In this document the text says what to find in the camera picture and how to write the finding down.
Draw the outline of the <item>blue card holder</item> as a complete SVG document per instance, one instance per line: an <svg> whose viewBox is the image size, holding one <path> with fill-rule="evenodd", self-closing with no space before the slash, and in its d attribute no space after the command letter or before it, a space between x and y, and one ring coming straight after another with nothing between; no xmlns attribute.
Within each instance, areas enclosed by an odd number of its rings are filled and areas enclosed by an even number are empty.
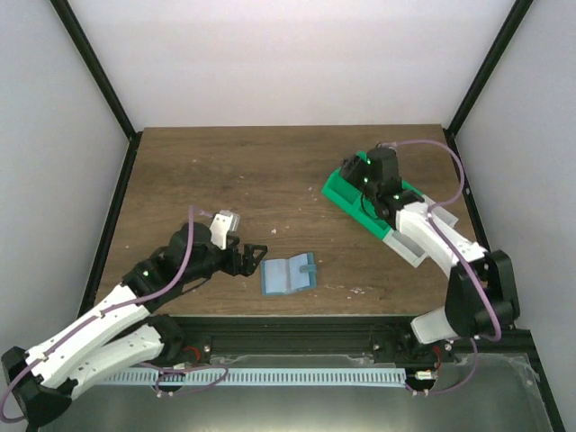
<svg viewBox="0 0 576 432"><path fill-rule="evenodd" d="M317 287L317 266L311 252L264 260L260 274L261 291L267 296L289 295Z"/></svg>

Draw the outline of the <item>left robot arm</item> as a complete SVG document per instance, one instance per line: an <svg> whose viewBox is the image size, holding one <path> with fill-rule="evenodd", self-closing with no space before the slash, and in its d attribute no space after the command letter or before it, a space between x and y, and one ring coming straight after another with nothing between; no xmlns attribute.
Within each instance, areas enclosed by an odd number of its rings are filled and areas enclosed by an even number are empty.
<svg viewBox="0 0 576 432"><path fill-rule="evenodd" d="M37 346L14 346L1 364L7 388L22 414L3 415L4 423L27 421L39 428L68 410L98 383L143 363L156 365L179 355L183 335L167 315L156 312L200 287L213 275L252 275L267 253L265 245L242 244L225 235L220 245L212 231L187 222L169 243L138 262L91 310Z"/></svg>

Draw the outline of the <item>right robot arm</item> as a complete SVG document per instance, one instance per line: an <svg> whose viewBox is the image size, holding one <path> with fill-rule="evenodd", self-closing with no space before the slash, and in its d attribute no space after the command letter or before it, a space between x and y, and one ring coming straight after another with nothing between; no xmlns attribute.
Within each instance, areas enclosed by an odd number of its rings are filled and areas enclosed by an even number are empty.
<svg viewBox="0 0 576 432"><path fill-rule="evenodd" d="M340 177L373 206L373 214L410 239L445 274L444 306L417 316L411 329L422 345L455 338L501 340L519 317L511 258L470 241L435 213L440 203L405 187L393 146L377 146L344 160Z"/></svg>

